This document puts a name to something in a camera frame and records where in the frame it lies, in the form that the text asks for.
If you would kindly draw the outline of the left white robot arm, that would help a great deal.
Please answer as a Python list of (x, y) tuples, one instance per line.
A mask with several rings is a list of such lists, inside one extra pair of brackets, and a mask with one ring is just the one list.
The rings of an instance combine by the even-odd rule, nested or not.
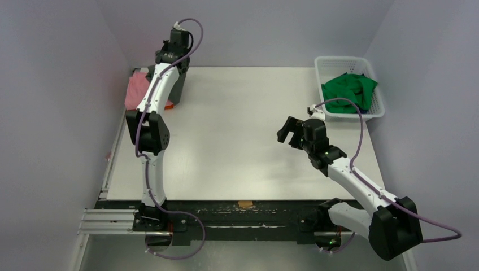
[(129, 135), (136, 157), (143, 167), (143, 196), (134, 212), (133, 231), (161, 231), (168, 215), (160, 210), (166, 200), (163, 185), (163, 158), (170, 131), (162, 118), (168, 102), (178, 104), (189, 69), (193, 35), (172, 29), (170, 38), (155, 53), (155, 65), (147, 68), (149, 87), (134, 110), (126, 112)]

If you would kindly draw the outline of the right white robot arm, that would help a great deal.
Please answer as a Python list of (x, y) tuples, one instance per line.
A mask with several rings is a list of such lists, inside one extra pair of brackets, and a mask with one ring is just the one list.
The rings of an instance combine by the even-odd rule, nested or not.
[(356, 169), (344, 151), (329, 143), (325, 122), (289, 116), (277, 132), (278, 142), (285, 142), (289, 133), (289, 145), (304, 151), (315, 169), (342, 186), (361, 206), (357, 209), (337, 198), (321, 204), (317, 214), (321, 228), (352, 230), (386, 261), (423, 242), (416, 204), (408, 197), (397, 198)]

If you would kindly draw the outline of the grey t-shirt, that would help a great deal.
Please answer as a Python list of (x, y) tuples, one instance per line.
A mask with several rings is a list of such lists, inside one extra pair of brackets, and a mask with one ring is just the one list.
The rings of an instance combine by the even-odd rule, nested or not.
[(184, 87), (184, 83), (185, 83), (185, 79), (186, 79), (186, 74), (188, 72), (188, 69), (189, 67), (185, 67), (183, 69), (179, 69), (179, 78), (178, 80), (175, 82), (170, 94), (169, 94), (169, 97), (168, 97), (168, 100), (173, 103), (175, 106), (179, 104), (180, 100), (181, 100), (181, 96), (182, 96), (182, 91), (183, 91), (183, 87)]

